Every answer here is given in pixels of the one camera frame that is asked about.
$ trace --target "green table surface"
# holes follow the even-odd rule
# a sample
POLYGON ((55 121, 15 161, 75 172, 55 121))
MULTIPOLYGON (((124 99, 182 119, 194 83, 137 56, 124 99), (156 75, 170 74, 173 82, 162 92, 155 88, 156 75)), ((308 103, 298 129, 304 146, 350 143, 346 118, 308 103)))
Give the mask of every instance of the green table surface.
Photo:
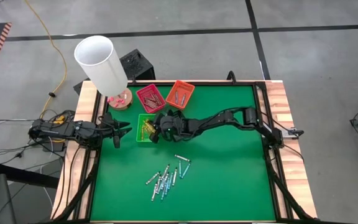
MULTIPOLYGON (((222 126, 205 131, 188 142, 138 143, 139 114, 145 113, 136 90, 134 102, 125 111, 109 108, 113 117, 128 121, 133 130, 115 149, 111 139, 102 146, 92 221, 245 221, 274 220, 269 180, 257 131, 222 126), (161 200, 151 201, 157 171, 178 166, 175 154, 191 159, 183 179, 161 200)), ((165 98, 170 86, 159 86, 165 98)), ((255 107, 250 86, 196 86, 183 110, 187 118, 203 119, 237 106, 255 107)))

